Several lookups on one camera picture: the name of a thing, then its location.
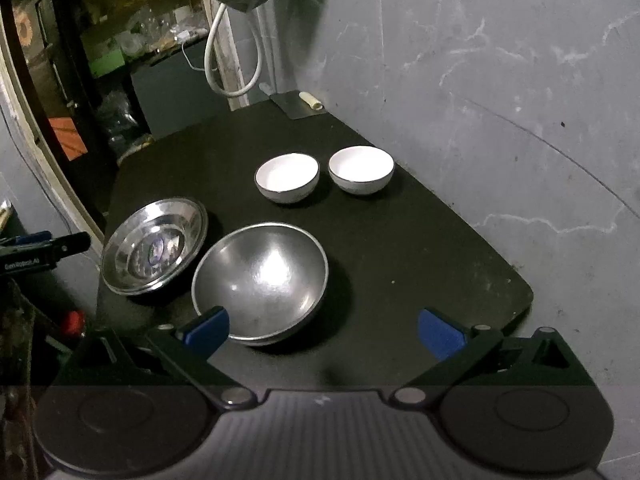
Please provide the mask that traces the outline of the large steel plate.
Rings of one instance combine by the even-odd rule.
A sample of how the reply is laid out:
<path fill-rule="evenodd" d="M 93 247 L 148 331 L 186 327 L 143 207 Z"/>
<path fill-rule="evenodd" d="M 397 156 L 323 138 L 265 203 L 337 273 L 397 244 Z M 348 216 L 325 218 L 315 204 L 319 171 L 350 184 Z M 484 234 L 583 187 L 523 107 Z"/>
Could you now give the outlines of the large steel plate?
<path fill-rule="evenodd" d="M 160 289 L 186 270 L 203 248 L 208 212 L 186 197 L 156 200 L 122 222 L 102 252 L 101 275 L 120 296 Z"/>

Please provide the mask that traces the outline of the cream plastic tube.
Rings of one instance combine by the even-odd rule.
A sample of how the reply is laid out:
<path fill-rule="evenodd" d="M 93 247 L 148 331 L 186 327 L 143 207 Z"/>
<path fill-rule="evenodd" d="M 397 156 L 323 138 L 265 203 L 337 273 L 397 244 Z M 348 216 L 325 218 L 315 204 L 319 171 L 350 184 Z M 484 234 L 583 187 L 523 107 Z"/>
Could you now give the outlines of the cream plastic tube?
<path fill-rule="evenodd" d="M 321 112 L 324 109 L 322 102 L 307 91 L 299 91 L 298 97 L 314 112 Z"/>

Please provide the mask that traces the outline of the orange patterned box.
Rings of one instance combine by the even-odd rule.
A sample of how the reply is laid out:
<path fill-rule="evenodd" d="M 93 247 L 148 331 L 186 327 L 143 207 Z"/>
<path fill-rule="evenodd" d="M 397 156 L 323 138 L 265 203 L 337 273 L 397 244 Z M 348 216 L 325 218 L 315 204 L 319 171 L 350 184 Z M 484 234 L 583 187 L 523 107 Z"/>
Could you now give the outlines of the orange patterned box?
<path fill-rule="evenodd" d="M 50 117 L 49 122 L 56 140 L 58 140 L 68 160 L 74 160 L 88 153 L 72 118 Z"/>

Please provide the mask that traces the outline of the grey flat board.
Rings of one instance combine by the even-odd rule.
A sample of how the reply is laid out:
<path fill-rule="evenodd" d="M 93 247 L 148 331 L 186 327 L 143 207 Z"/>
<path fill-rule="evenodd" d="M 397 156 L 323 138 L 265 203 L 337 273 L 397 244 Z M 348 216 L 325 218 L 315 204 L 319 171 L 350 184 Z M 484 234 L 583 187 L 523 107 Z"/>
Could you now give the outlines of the grey flat board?
<path fill-rule="evenodd" d="M 291 120 L 299 120 L 326 114 L 326 109 L 324 107 L 314 110 L 299 96 L 299 92 L 297 90 L 285 93 L 273 93 L 269 99 Z"/>

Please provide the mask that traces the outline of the white ceramic bowl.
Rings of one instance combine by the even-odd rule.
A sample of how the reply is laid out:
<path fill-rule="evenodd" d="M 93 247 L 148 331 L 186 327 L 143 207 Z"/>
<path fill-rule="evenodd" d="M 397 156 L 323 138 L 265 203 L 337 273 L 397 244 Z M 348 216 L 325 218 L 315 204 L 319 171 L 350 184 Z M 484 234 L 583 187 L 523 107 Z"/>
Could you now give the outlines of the white ceramic bowl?
<path fill-rule="evenodd" d="M 267 200 L 277 204 L 294 204 L 306 198 L 317 186 L 320 165 L 317 159 L 302 153 L 273 157 L 254 175 L 256 188 Z"/>
<path fill-rule="evenodd" d="M 390 183 L 395 171 L 393 157 L 374 146 L 355 145 L 342 148 L 329 160 L 329 175 L 343 191 L 370 195 Z"/>

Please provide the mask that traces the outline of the green box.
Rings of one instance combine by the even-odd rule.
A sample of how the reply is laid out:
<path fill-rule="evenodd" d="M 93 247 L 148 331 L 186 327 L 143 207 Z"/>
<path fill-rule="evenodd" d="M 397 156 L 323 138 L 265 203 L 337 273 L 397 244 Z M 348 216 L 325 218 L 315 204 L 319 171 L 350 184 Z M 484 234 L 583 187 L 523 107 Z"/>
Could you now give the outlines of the green box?
<path fill-rule="evenodd" d="M 117 70 L 125 64 L 126 61 L 122 54 L 122 50 L 114 49 L 90 62 L 89 67 L 92 76 L 94 78 L 100 78 L 106 74 L 114 72 L 114 70 Z"/>

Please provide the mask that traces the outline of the deep steel bowl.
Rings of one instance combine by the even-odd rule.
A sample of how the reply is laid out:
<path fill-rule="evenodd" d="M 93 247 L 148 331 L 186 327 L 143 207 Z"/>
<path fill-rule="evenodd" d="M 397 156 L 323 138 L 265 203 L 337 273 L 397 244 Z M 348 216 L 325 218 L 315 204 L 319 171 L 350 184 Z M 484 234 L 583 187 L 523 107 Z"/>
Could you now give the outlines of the deep steel bowl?
<path fill-rule="evenodd" d="M 329 260 L 307 231 L 279 222 L 236 230 L 206 252 L 191 298 L 202 315 L 222 307 L 229 338 L 268 346 L 290 336 L 316 313 L 329 281 Z"/>

